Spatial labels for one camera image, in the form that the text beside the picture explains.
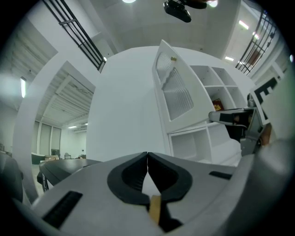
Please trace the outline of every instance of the floor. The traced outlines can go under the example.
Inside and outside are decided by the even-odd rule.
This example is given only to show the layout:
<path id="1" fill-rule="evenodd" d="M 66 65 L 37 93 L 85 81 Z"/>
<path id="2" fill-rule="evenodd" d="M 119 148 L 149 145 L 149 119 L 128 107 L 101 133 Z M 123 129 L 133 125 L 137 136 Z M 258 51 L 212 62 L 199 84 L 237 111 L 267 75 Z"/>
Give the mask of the floor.
<path id="1" fill-rule="evenodd" d="M 44 194 L 42 185 L 37 182 L 37 175 L 39 174 L 39 165 L 32 165 L 32 174 L 38 195 L 42 196 Z"/>

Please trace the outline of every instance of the frosted glass panel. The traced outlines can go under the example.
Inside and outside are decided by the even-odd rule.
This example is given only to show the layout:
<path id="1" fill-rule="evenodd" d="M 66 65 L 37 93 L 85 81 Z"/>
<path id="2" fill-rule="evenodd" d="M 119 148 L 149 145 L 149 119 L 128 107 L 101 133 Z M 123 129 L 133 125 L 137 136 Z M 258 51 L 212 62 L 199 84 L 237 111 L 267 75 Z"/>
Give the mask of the frosted glass panel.
<path id="1" fill-rule="evenodd" d="M 61 129 L 54 127 L 52 130 L 51 149 L 59 150 L 60 134 L 61 134 Z"/>
<path id="2" fill-rule="evenodd" d="M 189 91 L 184 86 L 183 79 L 175 68 L 167 78 L 163 92 L 170 120 L 176 119 L 194 107 Z"/>
<path id="3" fill-rule="evenodd" d="M 51 126 L 42 124 L 40 135 L 40 154 L 49 155 Z"/>
<path id="4" fill-rule="evenodd" d="M 31 152 L 33 153 L 37 153 L 38 128 L 39 128 L 39 122 L 35 121 L 34 128 L 33 128 L 33 137 L 32 137 L 32 149 L 31 149 Z"/>
<path id="5" fill-rule="evenodd" d="M 156 65 L 156 70 L 160 79 L 160 82 L 163 82 L 166 72 L 169 70 L 171 65 L 171 60 L 166 53 L 161 52 Z"/>

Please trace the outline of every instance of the shelf compartment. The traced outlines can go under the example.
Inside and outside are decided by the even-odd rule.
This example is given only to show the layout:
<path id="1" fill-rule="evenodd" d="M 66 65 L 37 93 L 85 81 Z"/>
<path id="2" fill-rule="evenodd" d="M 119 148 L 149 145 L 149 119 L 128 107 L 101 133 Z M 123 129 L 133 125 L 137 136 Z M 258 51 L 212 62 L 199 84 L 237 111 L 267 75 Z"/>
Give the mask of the shelf compartment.
<path id="1" fill-rule="evenodd" d="M 226 88 L 229 91 L 237 108 L 244 108 L 247 106 L 247 103 L 238 87 L 227 86 Z"/>
<path id="2" fill-rule="evenodd" d="M 219 78 L 222 80 L 222 82 L 225 85 L 234 85 L 234 86 L 236 86 L 236 83 L 230 77 L 230 75 L 227 73 L 227 71 L 225 69 L 218 68 L 218 67 L 212 67 L 212 69 L 216 72 L 216 74 L 219 76 Z"/>
<path id="3" fill-rule="evenodd" d="M 205 89 L 211 99 L 214 101 L 220 99 L 225 110 L 235 108 L 235 104 L 228 91 L 223 86 L 205 86 Z"/>
<path id="4" fill-rule="evenodd" d="M 214 73 L 212 68 L 209 66 L 202 65 L 191 65 L 193 71 L 196 73 L 197 77 L 200 79 L 204 86 L 206 85 L 222 85 L 218 76 Z"/>
<path id="5" fill-rule="evenodd" d="M 206 128 L 170 135 L 172 155 L 177 158 L 211 163 L 211 150 Z"/>
<path id="6" fill-rule="evenodd" d="M 213 164 L 226 163 L 226 161 L 241 152 L 240 143 L 230 138 L 225 125 L 210 126 L 208 132 Z"/>

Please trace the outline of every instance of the cabinet door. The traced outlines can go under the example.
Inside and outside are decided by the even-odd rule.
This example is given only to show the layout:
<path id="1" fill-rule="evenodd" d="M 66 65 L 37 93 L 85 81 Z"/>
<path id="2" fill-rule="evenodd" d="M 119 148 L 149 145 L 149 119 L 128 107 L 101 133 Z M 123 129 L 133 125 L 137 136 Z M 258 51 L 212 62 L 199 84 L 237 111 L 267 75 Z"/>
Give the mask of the cabinet door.
<path id="1" fill-rule="evenodd" d="M 153 64 L 153 78 L 166 133 L 205 121 L 214 111 L 197 75 L 164 40 Z"/>

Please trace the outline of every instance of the dark table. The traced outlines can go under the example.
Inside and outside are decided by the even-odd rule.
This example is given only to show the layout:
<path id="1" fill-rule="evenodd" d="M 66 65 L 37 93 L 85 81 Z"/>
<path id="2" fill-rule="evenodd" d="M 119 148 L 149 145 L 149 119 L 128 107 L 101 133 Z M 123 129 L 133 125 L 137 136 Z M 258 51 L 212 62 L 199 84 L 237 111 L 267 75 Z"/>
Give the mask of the dark table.
<path id="1" fill-rule="evenodd" d="M 40 172 L 38 174 L 37 181 L 43 185 L 43 174 L 44 177 L 54 186 L 81 168 L 98 163 L 100 163 L 100 161 L 89 159 L 44 161 L 39 165 Z"/>

